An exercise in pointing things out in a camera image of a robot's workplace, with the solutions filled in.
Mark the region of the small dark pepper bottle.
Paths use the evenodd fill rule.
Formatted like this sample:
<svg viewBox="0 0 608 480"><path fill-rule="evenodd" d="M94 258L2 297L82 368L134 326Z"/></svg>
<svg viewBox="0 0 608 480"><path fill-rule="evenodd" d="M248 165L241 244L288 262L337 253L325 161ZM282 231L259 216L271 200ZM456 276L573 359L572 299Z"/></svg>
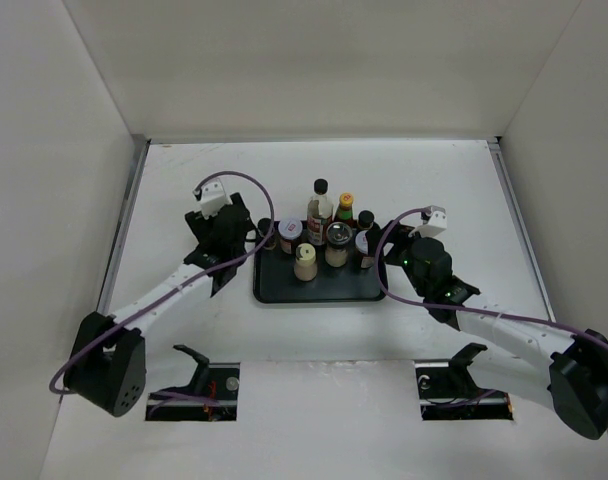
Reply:
<svg viewBox="0 0 608 480"><path fill-rule="evenodd" d="M274 250L277 244L274 221L270 218L261 218L257 223L257 243L263 244L264 250Z"/></svg>

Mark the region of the red-label lid spice jar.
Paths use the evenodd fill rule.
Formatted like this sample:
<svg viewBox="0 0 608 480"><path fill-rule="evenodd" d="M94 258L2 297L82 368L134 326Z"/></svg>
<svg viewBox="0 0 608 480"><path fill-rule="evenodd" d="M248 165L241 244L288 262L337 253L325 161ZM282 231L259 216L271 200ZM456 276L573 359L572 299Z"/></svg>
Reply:
<svg viewBox="0 0 608 480"><path fill-rule="evenodd" d="M375 265L375 257L370 253L367 231L361 230L355 236L355 263L361 270Z"/></svg>

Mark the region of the small black-cap spice bottle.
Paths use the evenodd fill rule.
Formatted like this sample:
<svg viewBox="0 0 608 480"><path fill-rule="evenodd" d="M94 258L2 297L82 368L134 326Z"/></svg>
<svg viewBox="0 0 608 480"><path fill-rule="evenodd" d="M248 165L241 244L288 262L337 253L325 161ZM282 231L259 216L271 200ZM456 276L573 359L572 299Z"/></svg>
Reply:
<svg viewBox="0 0 608 480"><path fill-rule="evenodd" d="M375 223L375 217L372 211L362 210L358 214L357 218L357 229L359 231L367 231L373 228Z"/></svg>

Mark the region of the red-label lid brown jar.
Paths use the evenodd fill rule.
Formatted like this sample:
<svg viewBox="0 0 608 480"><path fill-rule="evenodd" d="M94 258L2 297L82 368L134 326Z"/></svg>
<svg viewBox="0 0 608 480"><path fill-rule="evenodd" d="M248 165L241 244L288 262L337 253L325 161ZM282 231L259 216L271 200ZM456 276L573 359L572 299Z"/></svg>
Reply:
<svg viewBox="0 0 608 480"><path fill-rule="evenodd" d="M303 232L302 222L295 218L285 218L278 222L277 233L281 250L292 255L300 243Z"/></svg>

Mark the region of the silver-lid white powder jar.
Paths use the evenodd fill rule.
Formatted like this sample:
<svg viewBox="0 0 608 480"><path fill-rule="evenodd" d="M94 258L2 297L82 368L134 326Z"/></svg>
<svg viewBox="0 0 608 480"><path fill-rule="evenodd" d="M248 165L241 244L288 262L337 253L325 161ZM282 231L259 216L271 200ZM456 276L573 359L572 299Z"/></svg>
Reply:
<svg viewBox="0 0 608 480"><path fill-rule="evenodd" d="M333 268L344 266L348 259L348 246L353 239L352 228L343 222L333 222L326 231L325 260Z"/></svg>

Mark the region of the yellow-cap red sauce bottle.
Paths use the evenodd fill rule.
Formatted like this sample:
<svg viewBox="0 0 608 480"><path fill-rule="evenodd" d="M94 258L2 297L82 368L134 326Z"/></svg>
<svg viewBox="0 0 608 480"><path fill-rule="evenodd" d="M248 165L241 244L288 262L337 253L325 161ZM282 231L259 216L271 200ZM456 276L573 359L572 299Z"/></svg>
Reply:
<svg viewBox="0 0 608 480"><path fill-rule="evenodd" d="M340 195L338 206L335 212L334 221L342 222L350 227L355 225L353 213L354 196L350 192L344 192Z"/></svg>

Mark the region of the yellow-cap white powder jar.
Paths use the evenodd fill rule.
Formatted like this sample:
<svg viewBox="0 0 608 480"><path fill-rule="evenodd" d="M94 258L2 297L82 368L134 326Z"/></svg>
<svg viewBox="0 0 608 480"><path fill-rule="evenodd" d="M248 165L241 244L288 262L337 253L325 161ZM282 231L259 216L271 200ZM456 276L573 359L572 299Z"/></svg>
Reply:
<svg viewBox="0 0 608 480"><path fill-rule="evenodd" d="M317 275L317 254L312 244L301 243L295 250L294 274L302 282L312 281Z"/></svg>

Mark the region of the tall black-cap sauce bottle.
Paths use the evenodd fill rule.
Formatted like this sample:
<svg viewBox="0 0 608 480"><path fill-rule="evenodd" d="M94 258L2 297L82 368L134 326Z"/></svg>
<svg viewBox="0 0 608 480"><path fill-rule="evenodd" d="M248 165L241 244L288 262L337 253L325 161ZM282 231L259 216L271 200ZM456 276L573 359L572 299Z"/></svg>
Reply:
<svg viewBox="0 0 608 480"><path fill-rule="evenodd" d="M333 218L333 204L328 196L328 182L319 178L313 185L314 194L307 204L307 236L314 246L326 241L326 230Z"/></svg>

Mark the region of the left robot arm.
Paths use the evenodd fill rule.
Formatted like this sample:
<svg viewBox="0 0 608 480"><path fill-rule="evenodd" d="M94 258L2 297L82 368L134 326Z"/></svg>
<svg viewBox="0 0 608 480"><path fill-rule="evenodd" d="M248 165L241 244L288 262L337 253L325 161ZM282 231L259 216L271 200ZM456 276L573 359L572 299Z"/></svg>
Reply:
<svg viewBox="0 0 608 480"><path fill-rule="evenodd" d="M63 373L66 391L114 417L126 414L146 384L146 334L212 298L247 258L254 229L241 195L227 194L220 179L196 192L199 209L185 215L197 246L180 266L147 294L108 315L81 322Z"/></svg>

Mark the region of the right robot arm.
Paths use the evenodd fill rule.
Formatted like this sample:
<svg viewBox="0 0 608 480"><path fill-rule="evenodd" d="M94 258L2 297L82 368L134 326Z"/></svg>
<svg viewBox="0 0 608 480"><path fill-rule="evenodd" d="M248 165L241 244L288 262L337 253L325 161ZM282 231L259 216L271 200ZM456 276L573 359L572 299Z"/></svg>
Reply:
<svg viewBox="0 0 608 480"><path fill-rule="evenodd" d="M601 333L512 314L454 275L437 239L388 222L372 240L377 264L403 270L415 306L437 322L479 338L450 360L448 384L467 396L499 390L552 410L573 432L599 439L608 430L608 340Z"/></svg>

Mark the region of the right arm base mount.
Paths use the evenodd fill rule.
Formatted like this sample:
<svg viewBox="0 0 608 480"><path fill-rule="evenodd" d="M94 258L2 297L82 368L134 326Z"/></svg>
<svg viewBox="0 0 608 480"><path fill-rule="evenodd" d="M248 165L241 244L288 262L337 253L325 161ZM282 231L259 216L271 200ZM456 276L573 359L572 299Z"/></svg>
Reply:
<svg viewBox="0 0 608 480"><path fill-rule="evenodd" d="M479 388L468 367L486 346L472 343L450 359L415 363L420 414L424 421L513 420L509 396Z"/></svg>

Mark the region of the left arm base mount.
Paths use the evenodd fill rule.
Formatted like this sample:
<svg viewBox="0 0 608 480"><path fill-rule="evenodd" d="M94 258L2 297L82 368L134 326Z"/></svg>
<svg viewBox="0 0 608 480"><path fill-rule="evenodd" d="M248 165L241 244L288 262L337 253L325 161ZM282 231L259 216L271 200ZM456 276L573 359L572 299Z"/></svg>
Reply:
<svg viewBox="0 0 608 480"><path fill-rule="evenodd" d="M240 363L214 363L196 350L176 344L173 349L195 363L185 385L174 385L148 395L149 422L234 422L237 420Z"/></svg>

